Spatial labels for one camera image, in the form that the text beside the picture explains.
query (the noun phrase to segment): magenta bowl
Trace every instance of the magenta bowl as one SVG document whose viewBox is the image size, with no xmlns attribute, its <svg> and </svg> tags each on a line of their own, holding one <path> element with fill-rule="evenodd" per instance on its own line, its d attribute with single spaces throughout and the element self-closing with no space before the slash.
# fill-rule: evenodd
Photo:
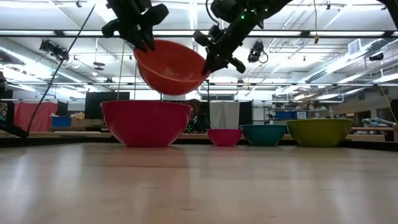
<svg viewBox="0 0 398 224">
<path fill-rule="evenodd" d="M 216 146 L 232 147 L 242 137 L 241 129 L 208 129 L 207 134 Z"/>
</svg>

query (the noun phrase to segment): wooden table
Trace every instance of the wooden table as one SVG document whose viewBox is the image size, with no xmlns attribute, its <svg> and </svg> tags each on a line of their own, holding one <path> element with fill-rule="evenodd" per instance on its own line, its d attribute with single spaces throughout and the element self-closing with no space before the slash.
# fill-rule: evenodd
<svg viewBox="0 0 398 224">
<path fill-rule="evenodd" d="M 0 137 L 14 136 L 5 132 L 0 132 Z M 59 132 L 42 132 L 42 133 L 31 133 L 31 138 L 62 138 L 62 137 L 88 137 L 88 138 L 110 138 L 113 135 L 111 133 L 99 133 L 94 131 L 59 131 Z M 209 139 L 207 134 L 182 134 L 179 139 Z M 382 134 L 349 134 L 347 139 L 354 141 L 378 141 L 384 142 L 385 138 Z M 283 140 L 293 140 L 291 135 L 285 134 Z"/>
<path fill-rule="evenodd" d="M 2 149 L 0 223 L 392 224 L 398 154 L 73 144 Z"/>
</svg>

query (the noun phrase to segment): blue box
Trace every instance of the blue box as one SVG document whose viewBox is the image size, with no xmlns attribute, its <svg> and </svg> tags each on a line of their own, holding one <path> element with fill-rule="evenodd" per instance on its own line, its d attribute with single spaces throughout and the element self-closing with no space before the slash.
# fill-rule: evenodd
<svg viewBox="0 0 398 224">
<path fill-rule="evenodd" d="M 297 119 L 296 111 L 276 111 L 275 118 L 277 119 Z"/>
<path fill-rule="evenodd" d="M 68 128 L 72 126 L 71 117 L 51 117 L 53 128 Z"/>
</svg>

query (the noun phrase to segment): yellow-green bowl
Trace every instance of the yellow-green bowl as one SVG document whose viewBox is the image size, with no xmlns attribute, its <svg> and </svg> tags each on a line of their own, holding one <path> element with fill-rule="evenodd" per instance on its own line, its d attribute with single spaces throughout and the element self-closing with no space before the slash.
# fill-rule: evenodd
<svg viewBox="0 0 398 224">
<path fill-rule="evenodd" d="M 287 127 L 302 146 L 335 147 L 347 137 L 352 122 L 350 119 L 300 119 L 288 121 Z"/>
</svg>

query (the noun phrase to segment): bowl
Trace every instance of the bowl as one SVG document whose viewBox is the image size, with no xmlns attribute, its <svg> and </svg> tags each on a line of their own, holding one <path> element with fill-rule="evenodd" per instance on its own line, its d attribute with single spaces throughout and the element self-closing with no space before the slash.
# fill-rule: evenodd
<svg viewBox="0 0 398 224">
<path fill-rule="evenodd" d="M 232 147 L 241 140 L 241 129 L 208 129 L 207 134 L 216 146 Z"/>
<path fill-rule="evenodd" d="M 166 147 L 184 132 L 192 107 L 161 101 L 101 103 L 106 125 L 127 147 Z"/>
<path fill-rule="evenodd" d="M 243 135 L 252 146 L 275 146 L 286 133 L 285 125 L 242 125 Z"/>
<path fill-rule="evenodd" d="M 182 95 L 200 86 L 205 59 L 196 51 L 168 40 L 155 40 L 154 51 L 134 49 L 139 72 L 145 82 L 166 95 Z"/>
<path fill-rule="evenodd" d="M 347 137 L 352 122 L 351 119 L 300 119 L 288 121 L 287 127 L 302 146 L 335 147 Z"/>
</svg>

